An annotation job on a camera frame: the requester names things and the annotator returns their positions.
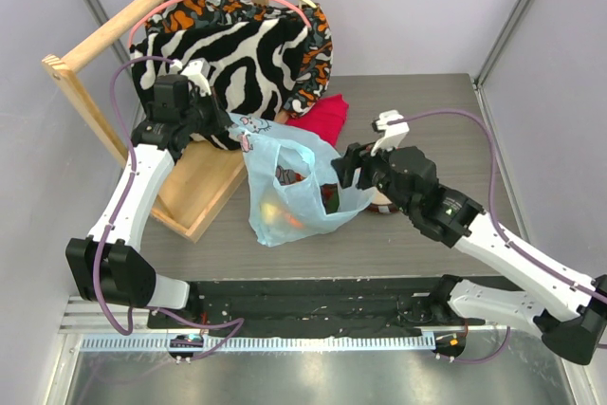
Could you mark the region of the red yellow cherry bunch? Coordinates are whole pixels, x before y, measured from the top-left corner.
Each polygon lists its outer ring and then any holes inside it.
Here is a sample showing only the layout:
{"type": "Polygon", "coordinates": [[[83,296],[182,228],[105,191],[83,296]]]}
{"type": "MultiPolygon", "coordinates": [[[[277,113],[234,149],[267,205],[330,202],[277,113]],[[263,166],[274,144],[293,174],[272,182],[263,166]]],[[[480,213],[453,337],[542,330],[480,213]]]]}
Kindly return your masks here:
{"type": "Polygon", "coordinates": [[[320,190],[325,213],[337,212],[340,208],[339,186],[337,184],[323,184],[320,186],[320,190]]]}

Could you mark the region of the light blue cartoon plastic bag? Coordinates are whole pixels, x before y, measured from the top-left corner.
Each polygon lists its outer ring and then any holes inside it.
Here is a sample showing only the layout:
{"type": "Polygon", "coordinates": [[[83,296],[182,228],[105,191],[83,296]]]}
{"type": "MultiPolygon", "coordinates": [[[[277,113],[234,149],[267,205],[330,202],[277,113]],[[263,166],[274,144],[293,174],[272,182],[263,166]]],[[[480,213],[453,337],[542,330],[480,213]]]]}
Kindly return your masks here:
{"type": "Polygon", "coordinates": [[[372,190],[343,189],[340,186],[331,166],[331,161],[340,155],[314,133],[274,121],[267,131],[253,133],[233,121],[230,138],[240,143],[243,152],[248,172],[248,221],[257,241],[263,246],[277,247],[337,230],[365,210],[373,198],[372,190]],[[275,177],[278,165],[305,175],[306,180],[281,186],[275,177]],[[339,186],[340,208],[335,213],[325,213],[320,190],[323,184],[339,186]],[[264,201],[272,202],[283,210],[278,223],[268,225],[263,222],[260,203],[264,201]],[[285,220],[287,213],[304,223],[304,228],[296,229],[289,225],[285,220]]]}

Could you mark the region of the orange persimmon fruit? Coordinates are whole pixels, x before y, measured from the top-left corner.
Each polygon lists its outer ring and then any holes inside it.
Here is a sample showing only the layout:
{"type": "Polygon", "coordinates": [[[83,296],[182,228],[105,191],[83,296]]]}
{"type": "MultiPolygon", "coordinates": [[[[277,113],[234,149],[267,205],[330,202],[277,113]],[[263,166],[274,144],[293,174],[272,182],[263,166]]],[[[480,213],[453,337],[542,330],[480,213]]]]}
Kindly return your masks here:
{"type": "Polygon", "coordinates": [[[286,222],[289,225],[291,225],[292,227],[294,227],[296,229],[303,229],[304,228],[304,223],[302,223],[301,221],[299,221],[296,217],[294,217],[290,213],[287,213],[285,215],[285,220],[286,220],[286,222]]]}

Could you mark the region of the yellow pear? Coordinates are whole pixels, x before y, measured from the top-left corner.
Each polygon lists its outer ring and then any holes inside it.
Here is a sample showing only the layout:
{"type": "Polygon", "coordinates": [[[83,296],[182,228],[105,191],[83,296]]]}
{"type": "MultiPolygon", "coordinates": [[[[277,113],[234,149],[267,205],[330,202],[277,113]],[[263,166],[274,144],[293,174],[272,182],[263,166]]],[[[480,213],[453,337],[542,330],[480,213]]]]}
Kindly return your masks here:
{"type": "Polygon", "coordinates": [[[278,223],[283,216],[283,210],[272,202],[260,203],[260,215],[265,224],[274,225],[278,223]]]}

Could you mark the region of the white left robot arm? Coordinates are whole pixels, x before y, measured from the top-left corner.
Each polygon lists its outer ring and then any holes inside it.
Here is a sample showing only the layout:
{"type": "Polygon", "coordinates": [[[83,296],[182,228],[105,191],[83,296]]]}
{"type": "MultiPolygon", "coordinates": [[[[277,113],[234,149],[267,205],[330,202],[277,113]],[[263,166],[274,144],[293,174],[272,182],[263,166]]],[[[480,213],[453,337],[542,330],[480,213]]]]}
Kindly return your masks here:
{"type": "Polygon", "coordinates": [[[81,297],[134,308],[169,308],[180,327],[195,326],[201,303],[188,283],[164,277],[141,256],[140,245],[156,197],[184,150],[197,137],[225,132],[230,116],[200,73],[160,76],[119,184],[98,222],[71,239],[65,256],[81,297]]]}

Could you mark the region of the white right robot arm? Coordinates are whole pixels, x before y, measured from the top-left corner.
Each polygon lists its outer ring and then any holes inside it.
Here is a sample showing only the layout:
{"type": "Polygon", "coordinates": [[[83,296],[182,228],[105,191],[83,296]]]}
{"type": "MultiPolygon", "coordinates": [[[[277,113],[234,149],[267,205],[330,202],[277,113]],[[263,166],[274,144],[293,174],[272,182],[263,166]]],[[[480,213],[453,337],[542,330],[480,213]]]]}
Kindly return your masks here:
{"type": "Polygon", "coordinates": [[[606,278],[566,267],[492,220],[483,206],[439,182],[416,147],[373,152],[353,143],[332,160],[341,186],[377,189],[427,238],[485,263],[518,288],[505,291],[449,276],[428,301],[432,319],[497,322],[539,338],[554,354],[591,362],[606,329],[606,278]]]}

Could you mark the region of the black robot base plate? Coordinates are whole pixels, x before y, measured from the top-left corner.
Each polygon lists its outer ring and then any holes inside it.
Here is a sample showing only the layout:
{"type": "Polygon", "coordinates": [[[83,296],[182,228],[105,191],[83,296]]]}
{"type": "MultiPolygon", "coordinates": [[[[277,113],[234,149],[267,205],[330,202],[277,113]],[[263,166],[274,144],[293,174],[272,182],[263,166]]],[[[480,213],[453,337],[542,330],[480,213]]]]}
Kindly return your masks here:
{"type": "Polygon", "coordinates": [[[212,325],[212,335],[354,339],[417,336],[430,326],[461,326],[463,318],[433,296],[439,278],[337,278],[198,281],[176,315],[212,325]]]}

